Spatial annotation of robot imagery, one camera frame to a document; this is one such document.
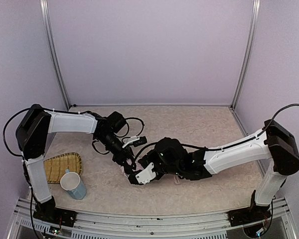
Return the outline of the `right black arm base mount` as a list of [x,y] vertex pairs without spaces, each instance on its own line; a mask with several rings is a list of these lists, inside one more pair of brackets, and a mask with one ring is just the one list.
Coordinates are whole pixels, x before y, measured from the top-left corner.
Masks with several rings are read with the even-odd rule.
[[228,212],[229,222],[232,227],[245,225],[270,217],[270,204],[266,206],[258,206],[255,202],[255,192],[251,196],[251,202],[248,207],[230,210]]

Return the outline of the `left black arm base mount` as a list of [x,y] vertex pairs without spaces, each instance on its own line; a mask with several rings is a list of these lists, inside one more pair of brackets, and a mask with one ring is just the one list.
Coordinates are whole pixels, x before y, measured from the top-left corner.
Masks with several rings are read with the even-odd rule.
[[48,223],[60,226],[74,227],[77,212],[56,207],[54,197],[47,202],[41,203],[36,198],[33,217]]

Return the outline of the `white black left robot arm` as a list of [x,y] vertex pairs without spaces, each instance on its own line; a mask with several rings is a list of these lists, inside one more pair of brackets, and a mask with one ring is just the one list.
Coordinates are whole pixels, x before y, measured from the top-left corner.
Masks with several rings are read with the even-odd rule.
[[49,134],[91,134],[113,155],[113,161],[122,166],[125,173],[131,174],[136,169],[133,151],[129,146],[124,146],[116,135],[125,124],[123,115],[118,112],[103,117],[91,111],[69,113],[49,110],[39,104],[26,109],[26,115],[17,127],[16,139],[37,204],[55,206],[43,165]]

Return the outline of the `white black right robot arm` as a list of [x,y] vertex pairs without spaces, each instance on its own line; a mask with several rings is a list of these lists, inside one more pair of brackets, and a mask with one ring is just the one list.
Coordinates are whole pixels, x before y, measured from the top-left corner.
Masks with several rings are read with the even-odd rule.
[[299,152],[295,137],[279,123],[267,120],[264,124],[263,129],[231,144],[191,153],[176,138],[165,137],[139,160],[143,171],[136,175],[137,182],[146,184],[164,174],[200,180],[238,165],[269,159],[270,166],[251,199],[253,206],[268,207],[286,178],[299,171]]

